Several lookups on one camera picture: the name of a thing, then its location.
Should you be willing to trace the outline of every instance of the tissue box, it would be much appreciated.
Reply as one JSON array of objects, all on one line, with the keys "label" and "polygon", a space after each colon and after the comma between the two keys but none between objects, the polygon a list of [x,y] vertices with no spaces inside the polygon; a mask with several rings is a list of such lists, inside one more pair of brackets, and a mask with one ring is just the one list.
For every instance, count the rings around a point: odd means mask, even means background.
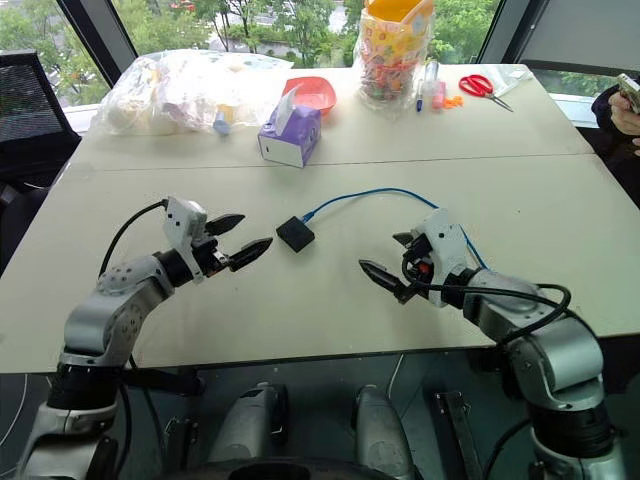
[{"label": "tissue box", "polygon": [[278,108],[262,126],[258,133],[260,153],[265,160],[302,168],[320,138],[322,115],[320,110],[304,105],[296,105],[287,113],[282,133],[278,134],[276,128]]}]

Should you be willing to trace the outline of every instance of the white table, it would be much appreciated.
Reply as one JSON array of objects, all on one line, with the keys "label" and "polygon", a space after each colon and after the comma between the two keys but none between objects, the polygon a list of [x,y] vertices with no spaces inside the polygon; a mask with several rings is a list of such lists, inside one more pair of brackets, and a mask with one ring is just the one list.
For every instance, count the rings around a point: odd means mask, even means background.
[{"label": "white table", "polygon": [[[421,114],[412,107],[397,119],[372,112],[362,103],[358,78],[350,69],[291,70],[284,75],[323,76],[336,90],[338,103],[323,124],[322,140],[310,160],[315,165],[593,152],[535,79],[503,97],[514,113],[460,91],[458,80],[483,73],[483,68],[446,65],[440,69],[447,95],[463,96],[464,107],[440,113],[426,109]],[[256,84],[267,84],[266,90],[272,93],[280,91],[284,79],[265,79],[267,75],[260,72]],[[116,140],[90,131],[74,162],[96,170],[273,166],[260,157],[256,134],[257,128],[246,128],[226,138],[187,134]]]},{"label": "white table", "polygon": [[[222,238],[233,252],[335,195],[402,186],[448,207],[492,268],[569,287],[597,334],[640,331],[633,301],[640,215],[593,154],[304,170],[95,171],[76,160],[0,280],[0,372],[54,369],[67,315],[93,288],[115,230],[167,194],[197,200],[211,216],[246,214]],[[399,273],[402,249],[391,234],[429,210],[379,195],[319,213],[310,223],[316,240],[301,253],[276,239],[245,270],[177,291],[147,319],[136,358],[148,367],[489,345],[453,308],[420,299],[400,306],[357,264],[369,258]],[[164,248],[162,216],[149,214],[123,237],[114,260]]]}]

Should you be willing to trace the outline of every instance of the pink bowl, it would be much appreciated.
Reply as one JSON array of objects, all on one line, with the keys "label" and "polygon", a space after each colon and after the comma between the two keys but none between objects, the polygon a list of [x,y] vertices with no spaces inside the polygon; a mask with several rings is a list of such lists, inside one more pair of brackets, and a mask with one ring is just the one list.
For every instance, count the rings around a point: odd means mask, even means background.
[{"label": "pink bowl", "polygon": [[326,115],[336,104],[336,92],[331,84],[322,77],[298,77],[290,78],[284,86],[282,95],[300,86],[293,99],[296,105],[320,110],[322,115]]}]

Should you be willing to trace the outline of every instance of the office chair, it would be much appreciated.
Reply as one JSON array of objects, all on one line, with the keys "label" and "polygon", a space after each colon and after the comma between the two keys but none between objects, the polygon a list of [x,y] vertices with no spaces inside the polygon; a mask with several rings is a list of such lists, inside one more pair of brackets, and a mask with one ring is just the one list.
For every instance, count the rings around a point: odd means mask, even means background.
[{"label": "office chair", "polygon": [[0,53],[0,275],[80,143],[35,50]]}]

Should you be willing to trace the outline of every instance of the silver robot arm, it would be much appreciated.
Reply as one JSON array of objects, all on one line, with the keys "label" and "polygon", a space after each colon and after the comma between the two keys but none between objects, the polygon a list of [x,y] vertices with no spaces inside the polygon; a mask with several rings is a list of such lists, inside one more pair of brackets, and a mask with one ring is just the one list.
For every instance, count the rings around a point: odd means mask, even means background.
[{"label": "silver robot arm", "polygon": [[[553,303],[482,293],[502,289],[546,299],[538,285],[470,269],[464,232],[449,223],[445,209],[394,238],[407,249],[402,270],[408,286],[374,262],[361,260],[361,267],[401,303],[420,295],[437,307],[459,308],[497,342],[527,402],[539,460],[534,468],[544,478],[626,478],[603,402],[602,351],[591,329]],[[550,314],[556,317],[553,321],[527,332]]]},{"label": "silver robot arm", "polygon": [[236,271],[264,253],[256,240],[227,256],[217,235],[244,217],[207,222],[195,202],[169,197],[164,232],[171,249],[106,271],[76,307],[64,329],[64,347],[49,398],[42,404],[17,468],[17,478],[115,478],[117,442],[105,435],[116,413],[121,374],[146,317],[175,288],[226,268]]}]

